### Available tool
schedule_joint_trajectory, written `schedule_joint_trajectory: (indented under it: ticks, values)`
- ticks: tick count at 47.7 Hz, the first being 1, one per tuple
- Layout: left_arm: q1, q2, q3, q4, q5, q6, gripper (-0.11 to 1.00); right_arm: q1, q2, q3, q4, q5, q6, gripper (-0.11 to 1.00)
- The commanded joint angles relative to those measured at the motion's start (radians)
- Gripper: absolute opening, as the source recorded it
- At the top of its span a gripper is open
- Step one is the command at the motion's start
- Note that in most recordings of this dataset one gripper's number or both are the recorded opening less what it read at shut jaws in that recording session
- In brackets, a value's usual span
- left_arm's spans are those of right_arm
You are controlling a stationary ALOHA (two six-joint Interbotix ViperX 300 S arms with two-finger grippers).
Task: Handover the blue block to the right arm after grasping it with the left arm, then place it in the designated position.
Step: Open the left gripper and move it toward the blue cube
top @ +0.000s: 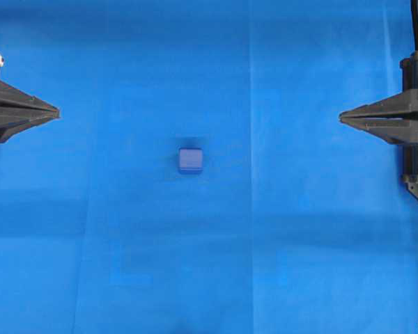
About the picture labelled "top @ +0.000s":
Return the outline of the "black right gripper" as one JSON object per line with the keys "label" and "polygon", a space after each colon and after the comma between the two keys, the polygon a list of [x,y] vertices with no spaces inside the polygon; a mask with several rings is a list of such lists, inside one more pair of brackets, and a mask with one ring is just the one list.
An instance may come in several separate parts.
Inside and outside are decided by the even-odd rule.
{"label": "black right gripper", "polygon": [[403,174],[418,182],[418,51],[400,62],[403,91],[339,115],[340,122],[403,147]]}

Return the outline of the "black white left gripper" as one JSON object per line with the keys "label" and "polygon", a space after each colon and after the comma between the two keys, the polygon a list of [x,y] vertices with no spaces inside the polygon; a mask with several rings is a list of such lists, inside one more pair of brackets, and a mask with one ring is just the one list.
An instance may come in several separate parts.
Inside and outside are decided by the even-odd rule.
{"label": "black white left gripper", "polygon": [[[0,71],[4,65],[0,54]],[[0,80],[0,107],[19,109],[35,109],[45,113],[31,115],[1,115],[0,116],[0,143],[5,143],[10,137],[26,131],[32,127],[43,125],[46,122],[60,117],[60,111],[51,104],[28,95],[15,87]]]}

